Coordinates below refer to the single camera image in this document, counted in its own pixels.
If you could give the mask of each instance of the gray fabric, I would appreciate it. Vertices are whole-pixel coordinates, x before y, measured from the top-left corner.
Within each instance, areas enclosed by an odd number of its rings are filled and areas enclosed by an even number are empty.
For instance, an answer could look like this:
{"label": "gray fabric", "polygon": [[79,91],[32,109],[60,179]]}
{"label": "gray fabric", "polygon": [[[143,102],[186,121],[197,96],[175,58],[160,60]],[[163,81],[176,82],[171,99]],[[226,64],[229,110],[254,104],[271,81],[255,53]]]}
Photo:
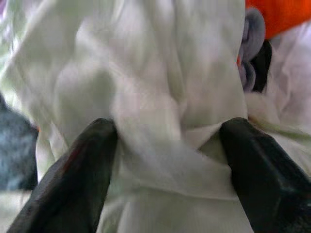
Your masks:
{"label": "gray fabric", "polygon": [[8,109],[0,95],[0,191],[36,186],[36,138],[37,131]]}
{"label": "gray fabric", "polygon": [[260,11],[254,7],[246,9],[242,44],[238,64],[244,92],[251,92],[255,85],[256,72],[250,61],[258,54],[265,38],[265,23]]}

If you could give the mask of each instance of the white cloth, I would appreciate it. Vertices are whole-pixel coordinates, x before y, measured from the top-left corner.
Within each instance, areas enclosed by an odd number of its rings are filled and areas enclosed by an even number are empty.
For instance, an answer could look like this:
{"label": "white cloth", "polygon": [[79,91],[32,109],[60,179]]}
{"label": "white cloth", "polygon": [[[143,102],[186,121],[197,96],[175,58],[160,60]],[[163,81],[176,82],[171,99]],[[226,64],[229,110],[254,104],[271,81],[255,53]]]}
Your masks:
{"label": "white cloth", "polygon": [[214,135],[263,103],[246,103],[236,66],[244,8],[244,0],[44,0],[38,7],[0,88],[41,130],[40,179],[87,124],[114,119],[121,139],[97,232],[253,232]]}

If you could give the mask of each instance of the crumpled cloth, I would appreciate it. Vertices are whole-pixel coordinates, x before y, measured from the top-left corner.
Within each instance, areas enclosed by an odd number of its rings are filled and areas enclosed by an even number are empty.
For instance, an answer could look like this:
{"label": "crumpled cloth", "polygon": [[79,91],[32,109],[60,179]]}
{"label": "crumpled cloth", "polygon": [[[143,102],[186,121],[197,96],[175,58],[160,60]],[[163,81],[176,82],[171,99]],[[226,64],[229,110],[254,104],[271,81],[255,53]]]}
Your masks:
{"label": "crumpled cloth", "polygon": [[[259,127],[276,136],[289,129],[273,121],[273,103],[243,93],[244,11],[243,0],[44,0],[27,23],[0,89],[40,128],[39,179],[94,119],[116,123],[121,139],[97,232],[253,232],[217,131],[256,106]],[[282,140],[290,152],[300,145]],[[4,230],[24,203],[17,196],[5,206],[12,196],[0,195]]]}

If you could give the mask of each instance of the lavender fabric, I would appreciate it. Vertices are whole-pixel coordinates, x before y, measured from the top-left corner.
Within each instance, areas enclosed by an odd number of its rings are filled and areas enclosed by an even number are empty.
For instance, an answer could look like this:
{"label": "lavender fabric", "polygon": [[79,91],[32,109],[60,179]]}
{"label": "lavender fabric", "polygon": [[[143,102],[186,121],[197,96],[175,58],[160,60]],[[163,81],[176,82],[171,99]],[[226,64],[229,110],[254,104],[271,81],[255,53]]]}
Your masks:
{"label": "lavender fabric", "polygon": [[255,85],[256,72],[250,61],[258,54],[265,39],[265,23],[260,11],[254,7],[246,9],[242,44],[238,64],[244,92],[251,92]]}

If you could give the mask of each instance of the dark gray cloth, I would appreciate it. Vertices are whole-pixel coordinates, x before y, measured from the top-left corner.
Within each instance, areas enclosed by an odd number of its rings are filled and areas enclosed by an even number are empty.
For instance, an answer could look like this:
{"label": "dark gray cloth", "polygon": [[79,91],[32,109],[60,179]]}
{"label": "dark gray cloth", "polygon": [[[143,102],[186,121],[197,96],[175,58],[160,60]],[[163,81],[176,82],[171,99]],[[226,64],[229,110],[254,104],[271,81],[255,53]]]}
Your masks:
{"label": "dark gray cloth", "polygon": [[37,185],[37,135],[23,116],[7,108],[0,95],[0,191],[32,190]]}

